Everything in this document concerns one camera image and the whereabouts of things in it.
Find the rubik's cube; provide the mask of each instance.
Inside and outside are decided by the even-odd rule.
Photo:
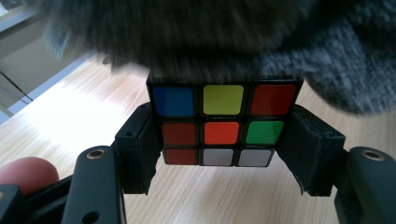
[[[147,85],[166,164],[266,167],[300,79],[191,84],[150,75]]]

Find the light wood surface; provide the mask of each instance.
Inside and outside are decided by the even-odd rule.
[[[149,100],[148,70],[112,73],[93,57],[0,126],[0,165],[28,156],[71,175],[83,150],[109,145]],[[396,112],[360,117],[327,106],[304,85],[298,104],[346,135],[345,148],[375,147],[396,158]],[[268,168],[169,166],[160,158],[149,195],[126,195],[129,223],[338,223],[332,197],[301,195],[275,155]]]

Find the colored square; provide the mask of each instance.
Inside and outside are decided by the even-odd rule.
[[[207,85],[204,87],[204,114],[238,115],[243,95],[244,87],[240,85]]]
[[[207,145],[233,145],[238,141],[239,123],[207,122],[204,125],[204,143]]]
[[[203,165],[231,166],[233,164],[233,150],[229,148],[204,149]]]
[[[244,149],[239,156],[239,166],[265,167],[271,160],[273,151],[271,149],[255,148]]]
[[[252,121],[247,127],[247,144],[275,144],[283,128],[283,121]]]
[[[194,148],[166,148],[163,150],[166,164],[197,165],[197,153]]]
[[[164,123],[161,127],[163,144],[168,146],[197,145],[197,131],[194,123]]]
[[[294,85],[260,85],[254,91],[250,114],[253,116],[286,115],[293,103]]]
[[[157,114],[163,117],[191,117],[194,99],[191,88],[154,87],[152,90]]]

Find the gray knit fabric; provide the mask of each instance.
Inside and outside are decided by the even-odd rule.
[[[93,49],[190,82],[304,77],[354,114],[396,105],[394,0],[39,0],[55,54]]]

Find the hand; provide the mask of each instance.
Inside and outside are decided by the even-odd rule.
[[[0,168],[0,185],[16,185],[25,196],[58,180],[56,168],[50,162],[35,157],[19,159]]]

